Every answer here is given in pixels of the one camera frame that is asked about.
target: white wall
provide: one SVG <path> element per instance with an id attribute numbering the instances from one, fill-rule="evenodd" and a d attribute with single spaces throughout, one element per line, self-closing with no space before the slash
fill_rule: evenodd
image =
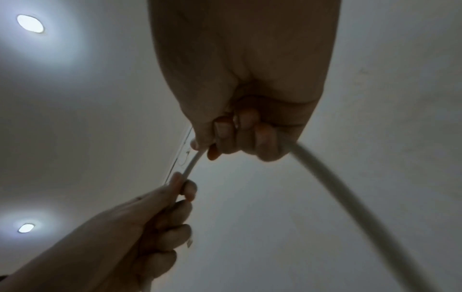
<path id="1" fill-rule="evenodd" d="M 325 94 L 300 141 L 361 197 L 442 291 L 462 291 L 462 10 L 457 0 L 344 1 Z M 292 157 L 200 161 L 161 292 L 401 291 Z"/>

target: hand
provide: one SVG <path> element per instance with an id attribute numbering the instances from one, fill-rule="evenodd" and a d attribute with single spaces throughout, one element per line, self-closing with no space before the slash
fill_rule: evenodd
<path id="1" fill-rule="evenodd" d="M 172 268 L 191 236 L 196 185 L 175 173 L 160 187 L 98 214 L 0 283 L 2 291 L 139 292 Z M 181 192 L 186 200 L 175 203 Z"/>
<path id="2" fill-rule="evenodd" d="M 164 76 L 208 157 L 281 158 L 322 95 L 339 0 L 150 0 Z"/>

